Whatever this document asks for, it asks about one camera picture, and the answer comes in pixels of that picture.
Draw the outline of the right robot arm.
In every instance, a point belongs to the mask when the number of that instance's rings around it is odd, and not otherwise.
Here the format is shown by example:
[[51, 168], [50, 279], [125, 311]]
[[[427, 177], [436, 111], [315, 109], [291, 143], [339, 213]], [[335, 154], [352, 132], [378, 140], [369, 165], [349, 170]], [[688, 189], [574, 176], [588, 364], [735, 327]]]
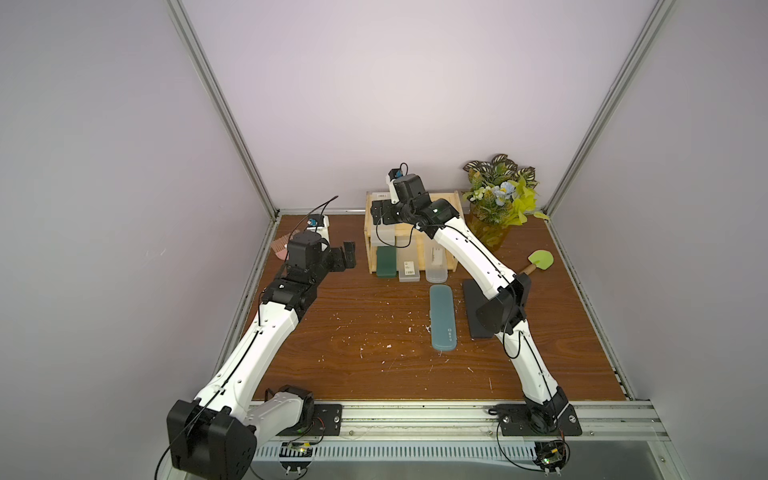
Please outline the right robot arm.
[[372, 203], [376, 227], [408, 224], [447, 250], [471, 275], [485, 301], [475, 317], [502, 344], [521, 383], [531, 429], [548, 435], [574, 429], [575, 408], [551, 375], [532, 338], [526, 304], [527, 274], [506, 267], [472, 233], [458, 210], [433, 199], [416, 174], [392, 169], [386, 176], [390, 199]]

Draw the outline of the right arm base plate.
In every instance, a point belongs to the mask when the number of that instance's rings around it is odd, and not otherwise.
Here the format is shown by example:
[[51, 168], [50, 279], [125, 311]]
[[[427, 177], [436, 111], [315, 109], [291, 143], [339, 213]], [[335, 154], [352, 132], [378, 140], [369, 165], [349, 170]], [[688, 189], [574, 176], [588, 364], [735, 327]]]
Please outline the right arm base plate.
[[545, 413], [536, 413], [520, 403], [493, 406], [488, 414], [500, 423], [501, 435], [505, 437], [576, 437], [583, 434], [572, 404], [568, 404], [554, 419], [548, 419]]

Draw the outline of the rounded translucent pencil case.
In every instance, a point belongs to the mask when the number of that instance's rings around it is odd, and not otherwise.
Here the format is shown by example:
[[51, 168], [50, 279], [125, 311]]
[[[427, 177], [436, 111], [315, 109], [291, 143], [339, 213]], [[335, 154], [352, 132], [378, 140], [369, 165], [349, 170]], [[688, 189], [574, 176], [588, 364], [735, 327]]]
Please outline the rounded translucent pencil case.
[[430, 241], [425, 246], [424, 254], [427, 281], [433, 284], [445, 283], [448, 278], [445, 249], [437, 242]]

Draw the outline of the translucent labelled pencil case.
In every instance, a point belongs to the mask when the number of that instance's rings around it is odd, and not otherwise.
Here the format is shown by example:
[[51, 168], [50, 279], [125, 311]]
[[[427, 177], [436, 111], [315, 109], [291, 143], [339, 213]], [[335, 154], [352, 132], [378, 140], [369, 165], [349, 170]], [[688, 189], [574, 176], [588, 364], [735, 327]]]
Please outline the translucent labelled pencil case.
[[397, 250], [397, 271], [400, 282], [418, 282], [421, 278], [419, 251], [414, 244]]

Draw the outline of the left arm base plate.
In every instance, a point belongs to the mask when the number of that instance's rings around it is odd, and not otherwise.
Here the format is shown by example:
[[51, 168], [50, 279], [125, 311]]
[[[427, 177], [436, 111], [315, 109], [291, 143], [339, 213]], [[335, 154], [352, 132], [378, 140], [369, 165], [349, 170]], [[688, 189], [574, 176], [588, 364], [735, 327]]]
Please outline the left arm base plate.
[[280, 432], [279, 436], [297, 438], [302, 436], [337, 437], [341, 434], [342, 420], [343, 406], [341, 404], [315, 404], [313, 413], [308, 420], [301, 420], [299, 424]]

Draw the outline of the black pencil case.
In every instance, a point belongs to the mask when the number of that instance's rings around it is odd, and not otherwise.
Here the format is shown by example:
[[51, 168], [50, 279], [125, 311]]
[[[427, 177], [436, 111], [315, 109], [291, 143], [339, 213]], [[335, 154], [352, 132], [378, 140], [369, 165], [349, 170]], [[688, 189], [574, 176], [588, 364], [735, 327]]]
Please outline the black pencil case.
[[467, 313], [467, 324], [472, 340], [491, 339], [494, 334], [488, 331], [480, 322], [478, 310], [487, 302], [481, 288], [473, 279], [466, 279], [462, 283], [464, 303]]

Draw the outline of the tall translucent white pencil case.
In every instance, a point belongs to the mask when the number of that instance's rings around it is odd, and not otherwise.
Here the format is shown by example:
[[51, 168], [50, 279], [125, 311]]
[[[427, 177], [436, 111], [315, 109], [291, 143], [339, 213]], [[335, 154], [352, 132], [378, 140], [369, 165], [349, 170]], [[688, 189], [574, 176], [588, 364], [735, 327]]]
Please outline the tall translucent white pencil case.
[[385, 225], [382, 220], [382, 211], [391, 204], [390, 194], [388, 192], [371, 192], [370, 196], [371, 245], [373, 247], [395, 246], [395, 225]]

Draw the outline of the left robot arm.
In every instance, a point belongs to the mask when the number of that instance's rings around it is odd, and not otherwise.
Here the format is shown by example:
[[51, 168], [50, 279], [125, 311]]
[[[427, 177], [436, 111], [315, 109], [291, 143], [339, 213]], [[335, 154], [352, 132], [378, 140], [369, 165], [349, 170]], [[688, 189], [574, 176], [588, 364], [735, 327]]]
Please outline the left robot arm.
[[289, 239], [283, 266], [260, 295], [238, 345], [193, 400], [179, 400], [170, 409], [165, 456], [173, 468], [201, 479], [241, 479], [262, 444], [286, 430], [310, 431], [314, 396], [308, 390], [285, 385], [258, 408], [250, 403], [321, 282], [356, 264], [354, 243], [331, 246], [325, 228]]

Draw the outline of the teal pencil case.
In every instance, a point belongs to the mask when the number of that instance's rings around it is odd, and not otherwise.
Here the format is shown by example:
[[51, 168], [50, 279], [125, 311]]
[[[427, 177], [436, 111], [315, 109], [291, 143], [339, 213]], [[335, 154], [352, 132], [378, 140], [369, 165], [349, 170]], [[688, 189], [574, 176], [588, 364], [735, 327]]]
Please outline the teal pencil case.
[[443, 284], [430, 287], [430, 334], [432, 347], [440, 352], [457, 347], [456, 319], [452, 289]]

